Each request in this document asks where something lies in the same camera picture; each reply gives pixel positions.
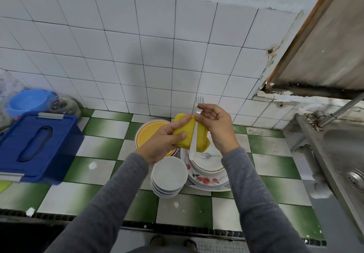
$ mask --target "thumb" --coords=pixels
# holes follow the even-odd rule
[[[181,133],[178,133],[178,134],[175,134],[175,135],[168,135],[169,142],[171,144],[176,144],[178,142],[181,142],[183,139],[186,138],[186,136],[187,136],[186,132],[181,132]]]
[[[212,127],[213,120],[208,119],[208,118],[206,118],[205,116],[203,116],[201,114],[196,113],[195,114],[195,119],[196,119],[197,122],[207,126],[208,128]]]

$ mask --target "person's right hand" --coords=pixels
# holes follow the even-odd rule
[[[210,129],[212,141],[223,156],[240,147],[229,113],[216,104],[199,103],[198,107],[202,108],[203,112],[195,114],[196,121]]]

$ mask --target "glass jar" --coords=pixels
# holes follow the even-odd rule
[[[69,114],[80,117],[81,111],[77,103],[69,96],[57,96],[49,101],[48,109],[50,113]]]

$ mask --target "yellow sponge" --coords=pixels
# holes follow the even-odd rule
[[[185,114],[177,114],[174,121],[176,122],[178,120],[181,120],[185,116],[186,116]],[[181,148],[187,149],[187,150],[190,149],[195,123],[196,123],[196,119],[195,119],[195,117],[192,116],[191,120],[189,120],[187,124],[185,124],[183,127],[176,129],[172,132],[172,134],[178,134],[178,133],[181,133],[184,131],[187,133],[186,138],[182,142],[176,144],[177,147],[181,147]],[[210,140],[207,138],[207,131],[208,131],[208,128],[206,126],[204,126],[201,123],[197,124],[196,151],[199,153],[204,152],[210,145]]]

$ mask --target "gray shirt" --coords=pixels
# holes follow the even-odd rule
[[[306,252],[306,245],[273,200],[246,151],[237,148],[222,158],[249,250]],[[148,174],[148,163],[131,153],[86,208],[53,241],[46,252],[110,252],[124,217]],[[143,246],[133,252],[152,252]],[[189,252],[160,247],[153,252]]]

